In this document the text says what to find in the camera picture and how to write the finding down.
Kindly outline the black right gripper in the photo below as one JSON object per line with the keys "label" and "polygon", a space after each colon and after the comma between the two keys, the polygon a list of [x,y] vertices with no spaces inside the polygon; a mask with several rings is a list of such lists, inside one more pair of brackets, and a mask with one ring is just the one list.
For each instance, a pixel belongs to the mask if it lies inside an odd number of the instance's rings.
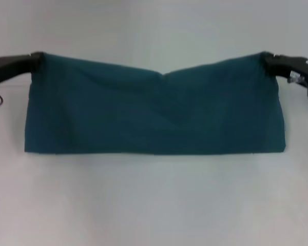
{"label": "black right gripper", "polygon": [[291,57],[270,52],[261,53],[261,63],[267,75],[288,78],[291,72],[300,74],[308,79],[308,63],[305,57]]}

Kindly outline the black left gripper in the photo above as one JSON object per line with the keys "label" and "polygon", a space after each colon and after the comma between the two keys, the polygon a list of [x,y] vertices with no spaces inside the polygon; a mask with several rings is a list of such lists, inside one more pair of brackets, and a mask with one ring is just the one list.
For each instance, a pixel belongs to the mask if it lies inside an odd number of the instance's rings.
{"label": "black left gripper", "polygon": [[25,73],[37,71],[43,59],[44,52],[0,57],[0,83]]}

